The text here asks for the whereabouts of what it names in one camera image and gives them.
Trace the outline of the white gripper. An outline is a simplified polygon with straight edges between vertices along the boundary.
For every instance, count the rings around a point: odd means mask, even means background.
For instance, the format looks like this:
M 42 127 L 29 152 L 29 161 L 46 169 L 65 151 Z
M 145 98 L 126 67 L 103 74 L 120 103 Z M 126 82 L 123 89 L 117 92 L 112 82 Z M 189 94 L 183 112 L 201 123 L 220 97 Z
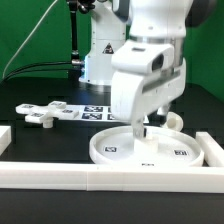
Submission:
M 186 63 L 174 67 L 174 53 L 172 44 L 127 41 L 112 56 L 111 112 L 118 120 L 133 122 L 135 138 L 146 136 L 146 115 L 157 110 L 166 116 L 170 102 L 184 91 Z

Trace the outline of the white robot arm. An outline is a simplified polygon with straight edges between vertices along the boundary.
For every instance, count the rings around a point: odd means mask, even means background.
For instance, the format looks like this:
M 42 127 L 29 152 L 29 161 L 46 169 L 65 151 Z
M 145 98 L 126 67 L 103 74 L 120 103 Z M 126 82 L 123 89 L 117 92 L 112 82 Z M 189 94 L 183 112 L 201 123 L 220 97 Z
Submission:
M 184 91 L 183 44 L 217 0 L 94 0 L 91 50 L 79 81 L 111 91 L 112 115 L 145 136 L 143 119 L 165 117 Z

